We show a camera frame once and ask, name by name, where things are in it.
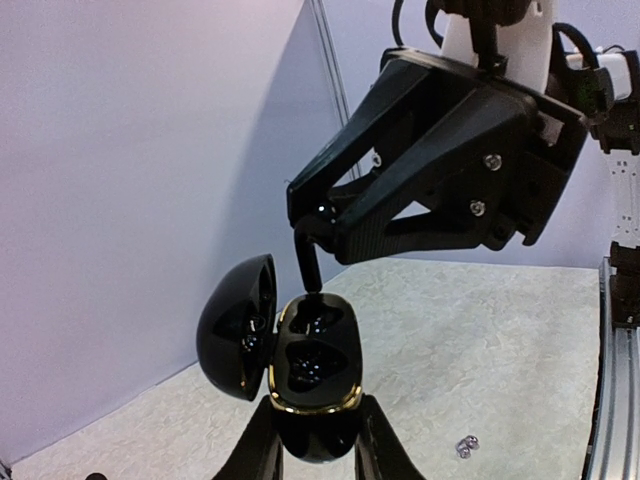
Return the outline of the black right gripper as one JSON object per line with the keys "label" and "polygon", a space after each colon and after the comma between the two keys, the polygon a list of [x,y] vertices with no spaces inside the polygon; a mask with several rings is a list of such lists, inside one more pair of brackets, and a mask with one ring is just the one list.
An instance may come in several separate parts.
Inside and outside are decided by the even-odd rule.
{"label": "black right gripper", "polygon": [[382,73],[422,78],[376,145],[383,171],[339,217],[343,265],[399,253],[501,250],[536,243],[564,193],[587,132],[546,95],[409,48],[384,52]]}

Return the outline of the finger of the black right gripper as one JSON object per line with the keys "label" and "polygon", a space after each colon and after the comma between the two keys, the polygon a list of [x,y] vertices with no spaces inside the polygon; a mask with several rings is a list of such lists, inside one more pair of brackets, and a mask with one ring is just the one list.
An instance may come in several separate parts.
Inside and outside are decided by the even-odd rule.
{"label": "finger of the black right gripper", "polygon": [[347,123],[287,187],[291,226],[310,214],[329,188],[409,109],[427,77],[426,68],[406,61],[395,60],[385,66]]}

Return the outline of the glossy black earbud charging case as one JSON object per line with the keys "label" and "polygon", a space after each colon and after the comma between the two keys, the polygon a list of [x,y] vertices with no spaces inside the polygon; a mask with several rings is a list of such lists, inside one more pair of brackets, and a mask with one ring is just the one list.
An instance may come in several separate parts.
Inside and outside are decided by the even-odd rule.
{"label": "glossy black earbud charging case", "polygon": [[362,351],[352,306],[330,293],[276,309],[271,255],[250,258],[220,281],[199,319],[196,350],[211,384],[253,401],[263,381],[283,454],[310,463],[346,455],[358,435]]}

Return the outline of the aluminium left corner post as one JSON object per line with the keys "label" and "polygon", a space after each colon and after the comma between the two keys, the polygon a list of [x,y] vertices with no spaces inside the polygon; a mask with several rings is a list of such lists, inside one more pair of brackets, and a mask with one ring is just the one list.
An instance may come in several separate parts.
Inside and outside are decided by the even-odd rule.
{"label": "aluminium left corner post", "polygon": [[311,0],[310,6],[320,38],[322,57],[333,95],[334,107],[340,126],[344,127],[349,120],[350,111],[326,8],[322,0]]}

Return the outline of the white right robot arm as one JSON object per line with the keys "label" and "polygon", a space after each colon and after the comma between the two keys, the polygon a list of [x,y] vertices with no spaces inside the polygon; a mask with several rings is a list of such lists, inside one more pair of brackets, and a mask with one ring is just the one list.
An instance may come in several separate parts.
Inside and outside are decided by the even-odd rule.
{"label": "white right robot arm", "polygon": [[607,305],[639,324],[639,57],[593,49],[550,1],[429,1],[438,54],[398,42],[346,124],[287,189],[306,291],[316,253],[344,265],[415,251],[535,244],[587,139],[624,197]]}

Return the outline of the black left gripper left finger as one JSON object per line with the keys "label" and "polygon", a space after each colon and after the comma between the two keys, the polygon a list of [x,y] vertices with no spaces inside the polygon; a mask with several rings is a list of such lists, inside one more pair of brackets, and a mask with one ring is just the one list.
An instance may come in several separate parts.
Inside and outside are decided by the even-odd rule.
{"label": "black left gripper left finger", "polygon": [[273,412],[271,400],[263,397],[213,480],[283,479],[283,444]]}

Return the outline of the silver earbud left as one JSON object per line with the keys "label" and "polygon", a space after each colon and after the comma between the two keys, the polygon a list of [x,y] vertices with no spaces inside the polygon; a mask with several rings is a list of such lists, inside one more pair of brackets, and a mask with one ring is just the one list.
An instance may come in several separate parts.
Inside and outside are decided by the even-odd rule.
{"label": "silver earbud left", "polygon": [[461,459],[468,459],[471,453],[480,447],[479,440],[474,435],[467,435],[455,445],[455,451]]}

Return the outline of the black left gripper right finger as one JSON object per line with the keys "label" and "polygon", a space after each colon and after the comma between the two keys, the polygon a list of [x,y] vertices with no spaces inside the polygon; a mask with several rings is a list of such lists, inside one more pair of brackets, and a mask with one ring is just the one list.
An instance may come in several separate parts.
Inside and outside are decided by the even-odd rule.
{"label": "black left gripper right finger", "polygon": [[379,402],[364,395],[355,441],[355,478],[358,480],[425,480],[395,434]]}

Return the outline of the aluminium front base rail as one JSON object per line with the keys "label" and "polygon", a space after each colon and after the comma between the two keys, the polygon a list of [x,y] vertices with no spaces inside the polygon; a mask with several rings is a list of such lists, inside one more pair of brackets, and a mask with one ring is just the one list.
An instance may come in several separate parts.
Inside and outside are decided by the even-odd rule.
{"label": "aluminium front base rail", "polygon": [[639,477],[639,319],[614,315],[609,258],[599,267],[600,350],[584,479]]}

